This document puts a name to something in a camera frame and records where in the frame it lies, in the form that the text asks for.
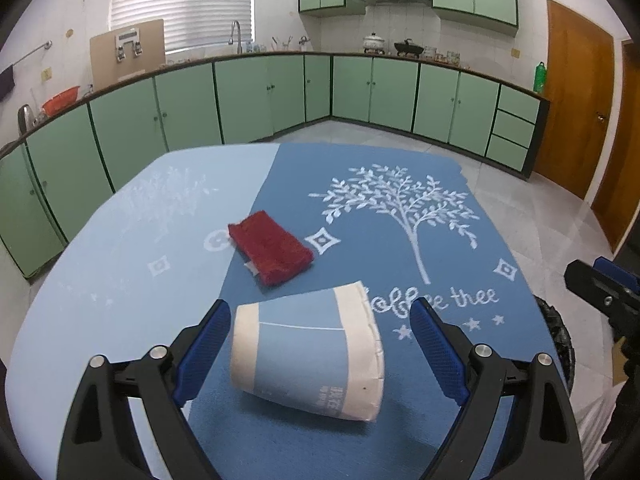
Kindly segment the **blue and white paper cup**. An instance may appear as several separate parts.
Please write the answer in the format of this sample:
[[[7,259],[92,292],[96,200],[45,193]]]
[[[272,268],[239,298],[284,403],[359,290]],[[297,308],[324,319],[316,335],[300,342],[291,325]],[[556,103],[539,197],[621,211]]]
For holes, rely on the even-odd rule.
[[[230,376],[236,388],[287,408],[373,422],[385,362],[363,284],[239,306]]]

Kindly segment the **black round trash bin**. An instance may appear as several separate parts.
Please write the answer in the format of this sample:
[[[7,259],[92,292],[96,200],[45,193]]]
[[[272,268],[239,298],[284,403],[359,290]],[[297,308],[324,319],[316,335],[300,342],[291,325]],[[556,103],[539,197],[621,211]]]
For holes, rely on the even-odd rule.
[[[553,340],[568,392],[572,392],[575,382],[576,356],[570,332],[555,307],[538,296],[535,296],[535,300]]]

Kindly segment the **green lower kitchen cabinets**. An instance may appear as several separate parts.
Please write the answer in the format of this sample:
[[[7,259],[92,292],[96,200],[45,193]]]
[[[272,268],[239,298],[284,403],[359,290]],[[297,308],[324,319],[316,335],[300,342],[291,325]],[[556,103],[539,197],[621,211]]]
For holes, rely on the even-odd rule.
[[[521,178],[549,102],[463,68],[365,54],[195,62],[81,99],[1,151],[1,241],[24,278],[153,160],[245,144],[328,119],[417,136]]]

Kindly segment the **chrome kitchen faucet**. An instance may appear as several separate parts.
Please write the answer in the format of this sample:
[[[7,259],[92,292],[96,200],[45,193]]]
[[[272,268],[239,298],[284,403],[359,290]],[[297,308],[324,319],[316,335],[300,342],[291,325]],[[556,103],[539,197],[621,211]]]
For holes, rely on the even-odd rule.
[[[235,46],[236,54],[240,55],[242,50],[242,29],[239,21],[233,21],[231,23],[230,38],[228,41],[229,46]]]

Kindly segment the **orange wooden door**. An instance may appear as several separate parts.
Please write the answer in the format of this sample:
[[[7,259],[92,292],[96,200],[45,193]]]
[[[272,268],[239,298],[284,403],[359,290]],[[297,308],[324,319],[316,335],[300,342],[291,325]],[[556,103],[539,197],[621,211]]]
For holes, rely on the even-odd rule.
[[[613,37],[553,0],[548,9],[550,102],[535,171],[579,198],[587,195],[602,152],[615,73]]]
[[[612,253],[639,215],[639,45],[623,42],[620,116],[605,173],[591,206]]]

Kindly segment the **blue tree-print tablecloth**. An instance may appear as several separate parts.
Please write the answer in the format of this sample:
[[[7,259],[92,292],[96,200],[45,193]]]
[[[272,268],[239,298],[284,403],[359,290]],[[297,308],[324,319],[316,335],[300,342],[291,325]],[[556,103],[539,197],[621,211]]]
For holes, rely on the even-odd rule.
[[[410,328],[414,300],[473,342],[528,361],[554,344],[516,259],[453,160],[332,144],[192,148],[152,162],[62,252],[17,335],[6,400],[17,443],[51,479],[93,356],[141,358],[232,308],[358,283],[385,358],[374,422],[292,410],[232,385],[223,346],[192,430],[226,479],[416,479],[458,407]]]

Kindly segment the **red scouring pad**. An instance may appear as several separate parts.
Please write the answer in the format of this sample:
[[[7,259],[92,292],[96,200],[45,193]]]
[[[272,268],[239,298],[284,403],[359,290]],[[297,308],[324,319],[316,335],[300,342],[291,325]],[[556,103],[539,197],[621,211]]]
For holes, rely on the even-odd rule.
[[[314,254],[265,211],[228,225],[235,245],[250,259],[263,285],[281,285],[306,271]]]

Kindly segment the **green plastic bottle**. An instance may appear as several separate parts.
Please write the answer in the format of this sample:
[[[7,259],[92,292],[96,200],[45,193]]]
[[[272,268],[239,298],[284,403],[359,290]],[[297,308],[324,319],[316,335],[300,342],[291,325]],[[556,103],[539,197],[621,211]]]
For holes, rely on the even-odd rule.
[[[533,92],[544,93],[544,86],[547,81],[547,66],[544,62],[539,62],[535,67]]]

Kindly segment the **metal kettle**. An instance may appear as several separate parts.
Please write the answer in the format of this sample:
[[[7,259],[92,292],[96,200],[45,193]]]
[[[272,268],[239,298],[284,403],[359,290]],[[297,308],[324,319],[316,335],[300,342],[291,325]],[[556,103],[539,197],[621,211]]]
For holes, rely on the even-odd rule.
[[[24,104],[18,109],[17,125],[21,136],[30,133],[35,127],[35,115],[28,104]]]

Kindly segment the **orange plastic basin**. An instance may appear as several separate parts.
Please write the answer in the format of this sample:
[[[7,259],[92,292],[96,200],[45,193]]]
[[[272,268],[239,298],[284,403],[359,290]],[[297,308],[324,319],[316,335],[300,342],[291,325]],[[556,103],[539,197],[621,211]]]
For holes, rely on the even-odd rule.
[[[79,86],[70,87],[43,103],[43,113],[48,117],[53,117],[67,107],[72,106],[78,99]]]

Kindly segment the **black wok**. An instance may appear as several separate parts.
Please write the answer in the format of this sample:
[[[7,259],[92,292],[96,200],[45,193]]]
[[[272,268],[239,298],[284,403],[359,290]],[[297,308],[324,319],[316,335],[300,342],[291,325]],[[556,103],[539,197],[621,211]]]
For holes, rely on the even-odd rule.
[[[395,42],[394,48],[402,58],[420,58],[424,52],[424,47],[415,44],[411,39]]]

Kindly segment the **brown cardboard box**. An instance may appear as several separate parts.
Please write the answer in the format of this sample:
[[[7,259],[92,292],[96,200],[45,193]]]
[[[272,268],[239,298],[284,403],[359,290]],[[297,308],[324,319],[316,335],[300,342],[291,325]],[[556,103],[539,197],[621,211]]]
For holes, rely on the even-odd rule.
[[[103,90],[165,64],[164,21],[115,29],[92,37],[89,46],[93,89]]]

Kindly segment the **white cooking pot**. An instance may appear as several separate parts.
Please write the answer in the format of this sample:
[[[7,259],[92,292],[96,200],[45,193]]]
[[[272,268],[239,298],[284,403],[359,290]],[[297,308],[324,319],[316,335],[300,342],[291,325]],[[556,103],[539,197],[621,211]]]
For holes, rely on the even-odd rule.
[[[362,40],[364,53],[384,55],[386,51],[385,45],[385,39],[378,36],[375,32],[372,32],[371,35],[365,36]]]

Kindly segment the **dark hanging cloth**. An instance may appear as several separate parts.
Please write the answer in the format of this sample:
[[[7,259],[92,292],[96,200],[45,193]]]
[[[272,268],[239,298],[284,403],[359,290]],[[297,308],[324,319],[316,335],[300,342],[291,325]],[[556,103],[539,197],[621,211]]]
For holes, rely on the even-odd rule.
[[[0,101],[5,100],[15,87],[14,67],[8,66],[0,73]]]

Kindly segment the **wall towel rail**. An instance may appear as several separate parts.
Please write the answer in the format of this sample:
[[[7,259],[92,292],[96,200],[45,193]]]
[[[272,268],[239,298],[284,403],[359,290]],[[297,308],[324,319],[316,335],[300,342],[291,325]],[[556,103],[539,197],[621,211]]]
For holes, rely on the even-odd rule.
[[[46,42],[44,42],[43,44],[40,44],[38,47],[33,48],[32,50],[30,50],[29,52],[27,52],[26,54],[24,54],[23,56],[21,56],[20,58],[18,58],[17,60],[15,60],[12,65],[15,66],[17,64],[20,64],[21,62],[26,61],[28,58],[30,58],[32,55],[38,53],[39,51],[47,51],[50,49],[50,47],[52,47],[53,42],[51,40],[48,40]]]

